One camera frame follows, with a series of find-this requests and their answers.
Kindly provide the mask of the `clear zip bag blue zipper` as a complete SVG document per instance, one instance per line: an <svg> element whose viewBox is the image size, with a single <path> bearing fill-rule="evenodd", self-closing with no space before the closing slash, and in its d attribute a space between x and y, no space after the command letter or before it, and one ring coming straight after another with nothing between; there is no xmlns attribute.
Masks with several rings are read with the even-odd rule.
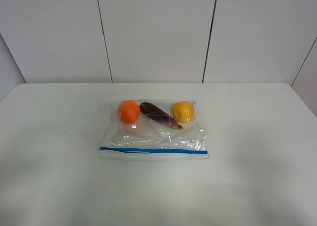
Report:
<svg viewBox="0 0 317 226"><path fill-rule="evenodd" d="M207 132L199 119L199 110L194 100L133 100L138 105L148 102L174 117L172 107L178 102L194 105L194 118L190 122L178 122L182 130L172 129L151 120L142 113L132 124L121 122L117 109L123 101L113 103L109 110L109 123L100 142L99 150L109 158L121 159L208 159Z"/></svg>

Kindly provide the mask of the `yellow lemon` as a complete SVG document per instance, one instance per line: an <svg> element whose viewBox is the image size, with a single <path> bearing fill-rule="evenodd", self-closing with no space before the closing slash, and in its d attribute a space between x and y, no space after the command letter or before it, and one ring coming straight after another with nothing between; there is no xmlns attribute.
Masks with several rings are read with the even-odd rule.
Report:
<svg viewBox="0 0 317 226"><path fill-rule="evenodd" d="M175 103L172 113L178 122L190 122L194 118L194 105L190 102Z"/></svg>

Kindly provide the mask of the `purple eggplant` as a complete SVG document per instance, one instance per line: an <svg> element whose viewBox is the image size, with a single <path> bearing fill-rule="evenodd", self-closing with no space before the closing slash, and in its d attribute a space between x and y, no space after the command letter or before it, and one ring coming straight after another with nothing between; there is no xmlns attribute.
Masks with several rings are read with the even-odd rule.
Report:
<svg viewBox="0 0 317 226"><path fill-rule="evenodd" d="M154 104L142 102L140 103L139 107L141 113L146 117L150 118L151 120L156 121L172 129L183 129L183 127L173 117L171 117L169 114L167 114Z"/></svg>

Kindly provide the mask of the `orange fruit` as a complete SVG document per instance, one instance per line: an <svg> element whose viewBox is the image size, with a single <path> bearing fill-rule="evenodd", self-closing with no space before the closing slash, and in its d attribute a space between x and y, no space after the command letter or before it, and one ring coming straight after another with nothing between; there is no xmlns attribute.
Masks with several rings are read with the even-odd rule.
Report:
<svg viewBox="0 0 317 226"><path fill-rule="evenodd" d="M123 101L118 109L117 116L125 124L136 122L141 114L139 105L133 100Z"/></svg>

